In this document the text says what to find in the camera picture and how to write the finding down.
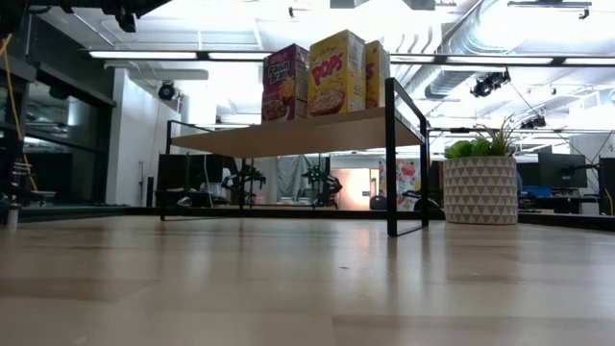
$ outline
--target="wooden table surface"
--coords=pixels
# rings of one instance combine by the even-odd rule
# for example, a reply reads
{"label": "wooden table surface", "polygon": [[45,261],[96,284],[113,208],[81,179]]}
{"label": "wooden table surface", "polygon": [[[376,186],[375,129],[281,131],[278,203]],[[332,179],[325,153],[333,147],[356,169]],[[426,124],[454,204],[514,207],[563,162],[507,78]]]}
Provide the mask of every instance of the wooden table surface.
{"label": "wooden table surface", "polygon": [[615,236],[116,217],[0,232],[0,345],[613,345]]}

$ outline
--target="cardboard box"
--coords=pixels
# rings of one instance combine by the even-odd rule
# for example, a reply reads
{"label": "cardboard box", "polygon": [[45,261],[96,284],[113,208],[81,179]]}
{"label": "cardboard box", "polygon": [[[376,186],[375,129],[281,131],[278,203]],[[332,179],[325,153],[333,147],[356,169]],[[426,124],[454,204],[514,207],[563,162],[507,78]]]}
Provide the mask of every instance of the cardboard box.
{"label": "cardboard box", "polygon": [[309,47],[309,116],[365,109],[364,49],[365,42],[348,30]]}
{"label": "cardboard box", "polygon": [[365,45],[365,108],[384,107],[384,80],[391,77],[391,58],[379,41]]}
{"label": "cardboard box", "polygon": [[296,44],[264,60],[262,122],[287,121],[308,116],[309,52]]}

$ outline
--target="yellow cable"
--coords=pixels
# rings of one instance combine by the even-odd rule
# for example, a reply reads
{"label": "yellow cable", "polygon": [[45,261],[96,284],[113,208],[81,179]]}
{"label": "yellow cable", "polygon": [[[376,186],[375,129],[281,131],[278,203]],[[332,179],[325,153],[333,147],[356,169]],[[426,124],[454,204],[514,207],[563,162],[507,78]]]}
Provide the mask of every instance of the yellow cable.
{"label": "yellow cable", "polygon": [[2,48],[0,48],[0,57],[4,54],[4,51],[9,47],[9,42],[11,42],[12,35],[8,35],[2,44]]}
{"label": "yellow cable", "polygon": [[[2,49],[0,49],[1,53],[4,53],[11,42],[12,36],[8,36],[2,45]],[[11,107],[12,107],[12,116],[15,120],[15,128],[17,129],[17,137],[23,143],[23,134],[21,134],[21,127],[19,126],[19,117],[17,116],[17,106],[15,103],[14,94],[12,93],[12,80],[11,80],[11,66],[9,65],[9,55],[4,55],[4,64],[7,70],[7,85],[9,86],[9,96],[11,98]],[[28,177],[30,178],[30,184],[32,184],[32,188],[34,191],[38,191],[37,183],[35,183],[35,179],[32,177],[32,171],[30,170],[30,163],[28,162],[28,156],[26,153],[23,153],[23,160],[26,163],[26,169],[28,170]]]}
{"label": "yellow cable", "polygon": [[611,216],[613,216],[613,199],[611,198],[611,194],[608,193],[608,190],[605,188],[604,192],[606,192],[606,196],[608,197],[608,202],[611,205]]}

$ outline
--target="yellow cereal box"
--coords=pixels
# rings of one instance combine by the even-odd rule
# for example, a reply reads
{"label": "yellow cereal box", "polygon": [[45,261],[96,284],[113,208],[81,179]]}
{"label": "yellow cereal box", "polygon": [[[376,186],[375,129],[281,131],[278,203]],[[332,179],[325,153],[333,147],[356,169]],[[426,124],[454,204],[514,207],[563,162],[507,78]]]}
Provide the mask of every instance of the yellow cereal box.
{"label": "yellow cereal box", "polygon": [[384,80],[391,77],[391,61],[379,41],[365,45],[365,108],[384,107]]}
{"label": "yellow cereal box", "polygon": [[364,48],[348,30],[309,47],[309,116],[365,109]]}

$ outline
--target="colorful poster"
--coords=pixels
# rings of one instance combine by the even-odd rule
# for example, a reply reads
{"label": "colorful poster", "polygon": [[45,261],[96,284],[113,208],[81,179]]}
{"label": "colorful poster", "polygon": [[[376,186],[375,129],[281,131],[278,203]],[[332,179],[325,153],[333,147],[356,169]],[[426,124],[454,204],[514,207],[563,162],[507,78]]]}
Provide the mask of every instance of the colorful poster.
{"label": "colorful poster", "polygon": [[[412,211],[416,199],[403,197],[406,191],[419,191],[421,189],[421,164],[418,159],[396,159],[397,167],[397,210]],[[379,167],[379,195],[386,196],[386,159],[378,160]]]}

